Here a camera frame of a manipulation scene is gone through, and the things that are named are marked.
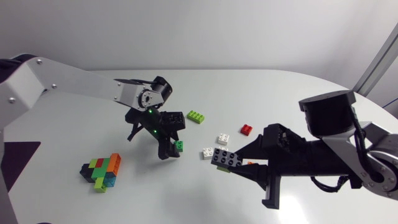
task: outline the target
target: lime green lego brick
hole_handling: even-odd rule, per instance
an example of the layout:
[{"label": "lime green lego brick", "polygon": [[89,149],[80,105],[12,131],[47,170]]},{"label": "lime green lego brick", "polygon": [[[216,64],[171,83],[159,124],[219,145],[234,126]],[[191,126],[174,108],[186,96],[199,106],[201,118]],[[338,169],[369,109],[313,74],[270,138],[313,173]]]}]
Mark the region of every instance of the lime green lego brick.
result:
[{"label": "lime green lego brick", "polygon": [[177,148],[177,151],[178,152],[182,152],[183,142],[182,141],[175,141],[174,144],[175,144],[175,147]]},{"label": "lime green lego brick", "polygon": [[88,168],[95,168],[95,164],[97,163],[98,159],[92,159],[90,161],[90,164],[88,165]]},{"label": "lime green lego brick", "polygon": [[205,117],[202,114],[197,113],[195,111],[189,112],[187,118],[198,124],[202,123],[205,120]]},{"label": "lime green lego brick", "polygon": [[227,168],[224,168],[224,167],[217,167],[217,169],[218,170],[221,170],[221,171],[224,171],[224,172],[227,172],[227,173],[230,173],[231,171],[229,171]]},{"label": "lime green lego brick", "polygon": [[95,180],[94,189],[95,189],[95,191],[97,191],[99,193],[106,192],[106,186],[104,185],[104,177],[98,177]]}]

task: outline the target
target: blue lego brick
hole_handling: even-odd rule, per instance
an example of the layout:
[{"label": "blue lego brick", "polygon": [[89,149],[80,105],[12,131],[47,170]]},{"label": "blue lego brick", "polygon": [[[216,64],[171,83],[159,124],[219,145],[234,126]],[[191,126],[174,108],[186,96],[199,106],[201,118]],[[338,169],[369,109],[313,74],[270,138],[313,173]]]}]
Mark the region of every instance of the blue lego brick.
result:
[{"label": "blue lego brick", "polygon": [[105,173],[105,178],[113,178],[116,177],[116,175],[114,174],[114,172],[107,172]]},{"label": "blue lego brick", "polygon": [[116,177],[106,178],[104,179],[104,185],[107,187],[114,187],[114,183],[116,181]]}]

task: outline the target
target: robotic arm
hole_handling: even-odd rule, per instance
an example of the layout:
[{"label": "robotic arm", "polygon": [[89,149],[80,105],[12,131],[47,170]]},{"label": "robotic arm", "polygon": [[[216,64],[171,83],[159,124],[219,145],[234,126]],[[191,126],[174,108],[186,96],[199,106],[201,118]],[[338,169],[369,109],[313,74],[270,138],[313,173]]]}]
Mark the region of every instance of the robotic arm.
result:
[{"label": "robotic arm", "polygon": [[[398,135],[372,122],[359,123],[354,102],[354,93],[348,90],[302,100],[308,130],[319,140],[306,141],[281,124],[271,124],[235,153],[216,149],[211,163],[257,182],[266,191],[262,203],[267,208],[279,209],[282,176],[310,176],[326,192],[337,192],[349,180],[352,189],[363,186],[398,200]],[[371,146],[365,146],[365,138]],[[264,159],[268,165],[242,165],[243,159]],[[315,178],[333,175],[340,176],[336,187]]]},{"label": "robotic arm", "polygon": [[173,91],[162,77],[153,82],[110,80],[33,55],[0,60],[0,96],[6,97],[0,100],[0,130],[30,110],[45,90],[92,96],[128,106],[131,109],[126,121],[134,125],[129,141],[146,128],[159,142],[159,158],[180,157],[170,138],[178,140],[177,131],[185,128],[185,119],[181,112],[157,110]]}]

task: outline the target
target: red lego brick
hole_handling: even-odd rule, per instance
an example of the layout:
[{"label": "red lego brick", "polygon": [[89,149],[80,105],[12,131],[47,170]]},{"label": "red lego brick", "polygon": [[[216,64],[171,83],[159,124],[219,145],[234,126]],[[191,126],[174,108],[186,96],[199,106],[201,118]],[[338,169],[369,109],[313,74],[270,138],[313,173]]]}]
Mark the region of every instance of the red lego brick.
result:
[{"label": "red lego brick", "polygon": [[95,164],[95,168],[101,168],[103,162],[104,162],[103,158],[102,159],[98,159],[97,163]]},{"label": "red lego brick", "polygon": [[243,128],[241,129],[241,133],[244,134],[244,135],[246,135],[246,136],[249,136],[249,134],[250,134],[250,132],[251,132],[252,129],[253,129],[253,128],[252,128],[251,126],[245,124],[245,125],[243,126]]}]

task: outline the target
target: lego brick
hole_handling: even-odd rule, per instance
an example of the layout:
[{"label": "lego brick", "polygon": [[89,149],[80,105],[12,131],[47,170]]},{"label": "lego brick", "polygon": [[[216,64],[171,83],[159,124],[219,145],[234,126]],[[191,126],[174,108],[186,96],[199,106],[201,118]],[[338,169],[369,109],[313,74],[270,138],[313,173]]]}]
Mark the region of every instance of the lego brick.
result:
[{"label": "lego brick", "polygon": [[195,111],[190,111],[187,118],[198,124],[202,123],[205,120],[205,117],[202,114]]},{"label": "lego brick", "polygon": [[114,165],[116,163],[116,159],[118,159],[118,153],[112,153],[110,160],[109,160],[109,165],[108,168],[106,169],[107,172],[112,172],[114,169]]},{"label": "lego brick", "polygon": [[103,162],[104,162],[104,159],[97,159],[97,163],[95,164],[95,168],[100,168],[102,166]]},{"label": "lego brick", "polygon": [[91,178],[93,175],[94,168],[88,168],[89,164],[83,164],[80,170],[80,174],[87,180],[89,183],[94,183],[94,180]]},{"label": "lego brick", "polygon": [[242,129],[241,129],[241,133],[244,134],[244,135],[246,135],[246,136],[249,136],[249,134],[250,134],[250,132],[251,132],[252,129],[253,129],[253,128],[252,128],[251,126],[245,124],[245,125],[242,127]]},{"label": "lego brick", "polygon": [[114,183],[116,181],[116,177],[112,177],[112,178],[107,178],[105,177],[104,179],[104,185],[106,187],[114,187]]},{"label": "lego brick", "polygon": [[177,151],[178,152],[182,152],[183,142],[182,141],[175,141],[174,144],[175,144],[175,147],[177,148]]},{"label": "lego brick", "polygon": [[105,193],[106,192],[106,186],[104,185],[104,177],[98,177],[95,180],[94,184],[94,189],[99,192],[99,193]]},{"label": "lego brick", "polygon": [[228,141],[229,141],[229,135],[221,133],[218,136],[218,143],[226,146],[228,144]]},{"label": "lego brick", "polygon": [[224,150],[224,151],[228,151],[229,150],[228,148],[225,148],[223,146],[217,146],[216,149],[221,149],[221,150]]},{"label": "lego brick", "polygon": [[101,168],[103,168],[105,170],[105,172],[108,169],[109,161],[110,161],[110,158],[104,158],[104,162],[102,163]]},{"label": "lego brick", "polygon": [[213,157],[211,158],[211,163],[223,168],[228,168],[230,166],[236,167],[242,165],[242,159],[235,153],[215,149]]},{"label": "lego brick", "polygon": [[121,160],[122,160],[122,158],[118,153],[112,153],[111,158],[109,160],[109,165],[108,165],[108,168],[106,169],[106,171],[112,172],[114,176],[117,176]]},{"label": "lego brick", "polygon": [[203,149],[203,159],[211,159],[213,157],[214,149],[212,147]]},{"label": "lego brick", "polygon": [[97,159],[92,159],[90,161],[88,168],[95,168],[95,164],[97,164]]},{"label": "lego brick", "polygon": [[106,178],[113,178],[113,177],[116,177],[116,175],[113,173],[113,171],[111,171],[111,172],[105,173],[105,177]]},{"label": "lego brick", "polygon": [[230,173],[231,171],[229,171],[227,168],[224,168],[224,167],[217,167],[217,169],[218,170],[221,170],[221,171],[224,171],[224,172],[227,172],[227,173]]}]

